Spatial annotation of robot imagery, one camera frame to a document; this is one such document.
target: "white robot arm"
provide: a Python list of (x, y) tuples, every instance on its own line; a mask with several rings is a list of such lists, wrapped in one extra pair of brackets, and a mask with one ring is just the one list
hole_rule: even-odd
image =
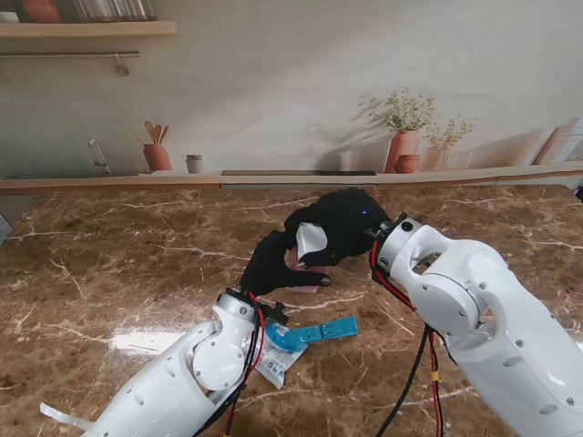
[(205, 321), (129, 380), (96, 422), (73, 418), (41, 404), (44, 412), (83, 429), (83, 437), (192, 437), (240, 390), (255, 329), (252, 301), (235, 290), (222, 294)]
[[(583, 436), (583, 352), (498, 252), (406, 216), (380, 234), (378, 265), (446, 334), (450, 354), (502, 419), (523, 437)], [(494, 320), (484, 319), (488, 309)]]

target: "terracotta vase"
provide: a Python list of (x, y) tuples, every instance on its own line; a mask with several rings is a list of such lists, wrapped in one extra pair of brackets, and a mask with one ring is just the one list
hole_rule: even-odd
[(445, 167), (449, 160), (449, 148), (429, 147), (421, 159), (422, 170), (439, 170)]
[(395, 173), (415, 173), (419, 167), (421, 155), (401, 155), (394, 165)]
[(145, 144), (144, 156), (151, 171), (172, 170), (168, 152), (161, 144)]
[(33, 23), (62, 23), (58, 7), (52, 0), (24, 0), (24, 6)]
[(419, 146), (419, 132), (416, 130), (400, 130), (391, 140), (389, 156), (384, 166), (385, 173), (394, 173), (394, 165), (401, 155), (414, 155)]

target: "wooden spoon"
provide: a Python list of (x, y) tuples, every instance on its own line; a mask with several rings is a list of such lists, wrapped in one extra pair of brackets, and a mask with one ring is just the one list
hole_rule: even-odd
[(159, 144), (160, 135), (162, 135), (162, 126), (156, 125), (156, 127), (154, 127), (154, 144)]
[(167, 133), (168, 133), (168, 126), (164, 127), (164, 130), (162, 130), (162, 136), (160, 137), (160, 143), (162, 142), (162, 140), (164, 139), (164, 137), (166, 136)]
[(145, 123), (146, 130), (148, 131), (149, 135), (152, 137), (152, 141), (156, 143), (156, 137), (154, 137), (154, 125), (152, 125), (149, 121)]

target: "brown marble countertop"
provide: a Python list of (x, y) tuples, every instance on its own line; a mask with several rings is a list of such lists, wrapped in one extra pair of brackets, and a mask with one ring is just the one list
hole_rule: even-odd
[[(326, 190), (169, 190), (38, 198), (0, 247), (0, 435), (78, 436), (41, 401), (95, 420), (118, 388), (237, 284), (256, 243)], [(496, 248), (524, 286), (581, 333), (583, 207), (563, 187), (378, 188), (453, 238)], [(233, 436), (375, 435), (410, 371), (423, 324), (370, 280), (365, 257), (315, 294), (277, 290), (291, 326), (348, 315), (356, 337), (312, 345), (278, 391), (251, 377)], [(452, 437), (514, 436), (440, 350)], [(428, 355), (390, 435), (435, 433)], [(221, 436), (223, 420), (206, 432)]]

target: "shelf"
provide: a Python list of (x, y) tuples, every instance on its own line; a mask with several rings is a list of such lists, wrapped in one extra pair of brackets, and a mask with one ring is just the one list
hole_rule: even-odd
[(167, 176), (104, 176), (96, 178), (0, 178), (0, 195), (35, 194), (59, 189), (122, 187), (138, 188), (220, 188), (257, 185), (355, 186), (355, 185), (466, 185), (475, 183), (583, 175), (583, 162), (569, 161), (559, 164), (529, 167), (476, 168), (409, 173), (404, 175), (379, 174), (376, 176), (222, 176), (219, 172), (202, 175), (176, 174)]
[(175, 35), (171, 21), (67, 25), (0, 24), (0, 38), (96, 38), (105, 36)]

